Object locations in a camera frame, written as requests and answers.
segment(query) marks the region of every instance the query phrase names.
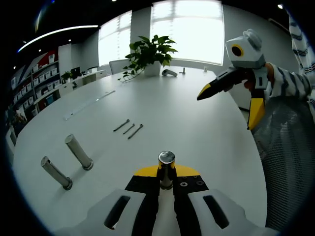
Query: metal rod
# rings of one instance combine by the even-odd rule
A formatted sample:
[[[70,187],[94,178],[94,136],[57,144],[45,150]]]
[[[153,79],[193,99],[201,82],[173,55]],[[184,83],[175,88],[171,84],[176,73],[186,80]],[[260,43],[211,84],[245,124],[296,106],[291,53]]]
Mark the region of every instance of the metal rod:
[[[125,123],[121,124],[118,128],[114,129],[114,132],[119,130],[121,127],[123,127],[125,124],[127,124],[130,120],[127,119]]]
[[[65,190],[70,190],[72,187],[72,180],[69,177],[66,177],[63,173],[58,170],[58,168],[48,159],[47,156],[44,156],[40,162],[40,165],[44,170],[50,174],[58,183],[60,183]]]
[[[173,187],[173,172],[175,170],[175,155],[171,151],[163,151],[158,155],[158,172],[161,172],[160,187],[169,190]]]
[[[65,144],[69,147],[71,152],[75,155],[75,157],[78,159],[78,161],[81,163],[84,170],[89,171],[93,167],[93,160],[90,159],[83,149],[81,148],[78,141],[75,139],[73,134],[70,134],[65,139]]]
[[[134,124],[132,124],[132,126],[131,126],[128,130],[126,130],[123,134],[127,133],[127,132],[128,132],[129,130],[131,130],[133,127],[134,127]]]
[[[137,128],[137,130],[134,131],[133,134],[131,134],[131,135],[128,137],[128,139],[131,139],[131,138],[139,131],[139,129],[141,129],[142,127],[143,127],[143,124],[140,124],[140,127]]]

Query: white chair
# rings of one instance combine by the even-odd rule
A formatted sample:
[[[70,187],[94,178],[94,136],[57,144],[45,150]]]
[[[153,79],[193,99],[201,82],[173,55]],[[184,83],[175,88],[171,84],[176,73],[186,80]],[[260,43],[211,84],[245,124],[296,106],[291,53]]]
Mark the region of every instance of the white chair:
[[[120,73],[125,66],[129,66],[129,65],[130,65],[130,62],[128,59],[114,60],[114,61],[109,62],[109,66],[113,75]]]

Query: desk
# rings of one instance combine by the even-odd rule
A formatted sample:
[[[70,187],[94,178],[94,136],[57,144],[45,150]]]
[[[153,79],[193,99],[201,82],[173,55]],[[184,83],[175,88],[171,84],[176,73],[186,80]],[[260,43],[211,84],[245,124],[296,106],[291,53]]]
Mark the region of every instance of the desk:
[[[181,67],[171,67],[179,72]],[[51,104],[20,133],[13,170],[31,208],[49,230],[72,227],[114,189],[124,189],[132,174],[157,165],[158,154],[170,150],[176,163],[201,173],[209,189],[216,188],[245,209],[246,217],[264,226],[267,195],[263,168],[244,117],[229,93],[197,101],[213,72],[186,69],[186,75],[140,75],[121,84],[121,74],[87,84]],[[64,115],[87,100],[116,90],[68,121]],[[144,127],[130,140],[113,129],[130,119]],[[86,172],[64,144],[74,134],[94,167]],[[65,191],[40,166],[43,156],[73,180]],[[171,205],[172,191],[160,192],[153,235],[179,235]]]

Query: gray mesh chair back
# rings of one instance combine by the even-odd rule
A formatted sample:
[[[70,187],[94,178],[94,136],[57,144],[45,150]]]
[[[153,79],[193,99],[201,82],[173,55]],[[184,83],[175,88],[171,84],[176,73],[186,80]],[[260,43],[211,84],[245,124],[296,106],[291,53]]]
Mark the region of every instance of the gray mesh chair back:
[[[129,66],[129,65],[130,65],[130,62],[128,59],[113,60],[113,61],[109,62],[109,66],[110,66],[110,69],[111,69],[113,75],[120,73],[125,66]]]
[[[252,134],[266,179],[266,227],[281,231],[315,178],[315,124],[309,105],[294,97],[270,99]]]

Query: window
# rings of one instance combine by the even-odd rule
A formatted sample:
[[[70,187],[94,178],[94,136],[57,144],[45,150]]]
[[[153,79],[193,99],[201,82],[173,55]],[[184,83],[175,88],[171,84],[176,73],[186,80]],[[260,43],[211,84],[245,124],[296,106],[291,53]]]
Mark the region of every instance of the window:
[[[130,53],[131,11],[120,15],[101,26],[98,32],[99,65],[112,60],[125,59]]]
[[[216,0],[156,2],[151,11],[151,32],[169,35],[177,44],[173,58],[222,65],[224,22],[222,4]]]

